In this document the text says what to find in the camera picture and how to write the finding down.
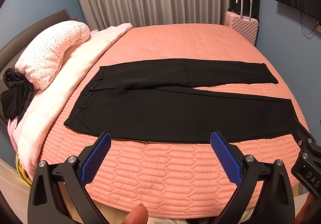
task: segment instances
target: polka dot pillow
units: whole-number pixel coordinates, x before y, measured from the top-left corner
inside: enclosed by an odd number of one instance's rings
[[[25,75],[35,89],[46,89],[58,74],[65,51],[87,41],[90,29],[85,23],[68,20],[37,35],[21,54],[14,68]]]

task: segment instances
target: mattress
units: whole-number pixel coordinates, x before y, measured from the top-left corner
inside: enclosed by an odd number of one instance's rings
[[[298,119],[307,127],[295,98],[274,67],[233,29],[213,24],[139,27],[122,36],[89,70],[50,127],[39,160],[61,163],[70,155],[77,156],[96,140],[96,137],[73,132],[63,123],[100,66],[164,58],[265,63],[279,84],[227,84],[198,89],[290,98]],[[236,145],[258,161],[283,160],[291,185],[298,183],[290,172],[299,152],[291,135]],[[259,182],[249,208],[255,205],[261,186]],[[113,139],[94,181],[86,185],[86,189],[93,200],[120,210],[131,211],[143,203],[151,217],[190,219],[217,216],[236,186],[229,182],[210,144]]]

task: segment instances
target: blue wall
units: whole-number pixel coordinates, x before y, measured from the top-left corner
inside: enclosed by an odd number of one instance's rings
[[[274,0],[260,0],[258,50],[272,63],[299,103],[309,129],[321,144],[321,33],[306,35],[300,11]],[[303,14],[307,32],[317,24]]]
[[[5,0],[0,8],[0,49],[30,25],[63,9],[84,22],[78,0]],[[0,127],[0,158],[14,166],[14,156],[6,129]]]

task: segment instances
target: blue gripper pad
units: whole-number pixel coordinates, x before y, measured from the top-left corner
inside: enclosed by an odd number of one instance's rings
[[[211,146],[229,181],[238,187],[242,182],[241,166],[217,132],[211,134]]]
[[[104,134],[99,140],[91,154],[87,157],[80,170],[80,183],[83,187],[91,183],[96,176],[103,160],[105,159],[111,146],[110,134]]]

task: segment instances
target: silver bolt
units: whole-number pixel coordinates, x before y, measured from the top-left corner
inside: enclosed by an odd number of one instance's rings
[[[254,161],[254,157],[253,157],[252,155],[247,155],[247,156],[245,157],[245,159],[246,159],[247,161],[249,161],[249,162]]]
[[[70,157],[68,158],[68,162],[69,162],[69,163],[73,163],[73,162],[76,161],[76,159],[77,159],[76,156],[70,156]]]
[[[279,166],[282,166],[283,162],[282,162],[282,160],[276,160],[276,164],[279,165]]]
[[[41,161],[40,163],[39,163],[39,166],[40,167],[44,167],[46,165],[46,162],[45,161]]]

